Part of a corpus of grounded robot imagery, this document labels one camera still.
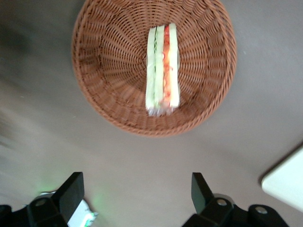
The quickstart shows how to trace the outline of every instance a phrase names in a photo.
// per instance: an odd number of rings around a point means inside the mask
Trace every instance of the screw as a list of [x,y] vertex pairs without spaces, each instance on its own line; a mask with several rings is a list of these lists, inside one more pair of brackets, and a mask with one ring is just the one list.
[[42,206],[46,203],[46,199],[40,199],[38,202],[36,202],[36,207]]
[[256,207],[256,210],[260,214],[267,214],[267,210],[264,207]]
[[217,200],[217,203],[220,205],[220,206],[226,206],[227,205],[227,202],[225,200],[222,200],[222,199],[219,199]]

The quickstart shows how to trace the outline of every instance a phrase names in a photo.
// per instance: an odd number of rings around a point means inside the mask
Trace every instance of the gray table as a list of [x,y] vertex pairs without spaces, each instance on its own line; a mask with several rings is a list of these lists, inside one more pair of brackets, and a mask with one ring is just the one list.
[[202,125],[141,138],[100,117],[78,88],[71,34],[82,0],[0,1],[0,203],[14,209],[83,171],[96,226],[178,227],[194,213],[191,173],[246,209],[299,211],[260,176],[303,140],[303,1],[223,0],[238,44],[233,85]]

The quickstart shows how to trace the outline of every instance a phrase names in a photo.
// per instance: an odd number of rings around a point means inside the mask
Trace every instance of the woven basket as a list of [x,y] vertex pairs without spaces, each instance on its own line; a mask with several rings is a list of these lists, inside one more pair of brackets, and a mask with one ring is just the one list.
[[[169,23],[178,31],[180,107],[149,117],[148,33]],[[109,122],[145,136],[180,134],[210,116],[231,85],[236,60],[231,21],[218,0],[87,0],[72,39],[74,71],[88,101]]]

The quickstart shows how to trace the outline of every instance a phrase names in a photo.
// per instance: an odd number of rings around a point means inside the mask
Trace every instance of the wicker basket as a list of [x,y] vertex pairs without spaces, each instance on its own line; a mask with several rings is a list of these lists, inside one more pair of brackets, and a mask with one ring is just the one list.
[[[146,48],[151,27],[178,30],[180,107],[149,117]],[[72,61],[92,106],[128,132],[163,137],[199,125],[225,97],[236,68],[236,44],[218,0],[87,0],[78,15]]]

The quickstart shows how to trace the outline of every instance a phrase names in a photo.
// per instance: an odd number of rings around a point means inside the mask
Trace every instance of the basket rim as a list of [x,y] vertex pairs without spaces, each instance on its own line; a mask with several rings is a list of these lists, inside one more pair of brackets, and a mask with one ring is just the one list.
[[118,128],[133,134],[137,134],[141,136],[149,136],[149,137],[168,137],[173,135],[179,135],[181,133],[187,132],[197,127],[203,121],[208,119],[212,115],[212,113],[219,107],[220,103],[225,99],[231,87],[236,71],[236,65],[237,65],[236,39],[235,39],[231,19],[224,5],[219,0],[205,0],[208,7],[214,13],[215,17],[219,22],[224,38],[224,46],[226,48],[226,54],[229,55],[229,57],[227,57],[227,67],[226,67],[227,71],[225,73],[225,75],[228,76],[224,77],[223,82],[220,88],[218,89],[217,94],[201,114],[198,114],[195,118],[193,118],[188,122],[185,122],[183,125],[177,126],[173,129],[147,130],[147,129],[136,128],[131,125],[124,125],[118,120],[110,117],[110,115],[94,101],[94,99],[91,97],[91,94],[86,89],[86,85],[80,79],[82,74],[79,73],[80,70],[78,70],[79,59],[77,58],[80,49],[79,41],[81,35],[79,34],[83,32],[83,21],[86,18],[86,12],[93,7],[92,2],[94,1],[95,0],[86,0],[83,7],[81,8],[81,11],[79,12],[77,19],[75,21],[75,26],[72,33],[72,43],[71,43],[71,56],[72,56],[74,74],[76,76],[78,85],[80,86],[85,98],[93,106],[93,108],[100,115],[102,115],[107,121],[117,126]]

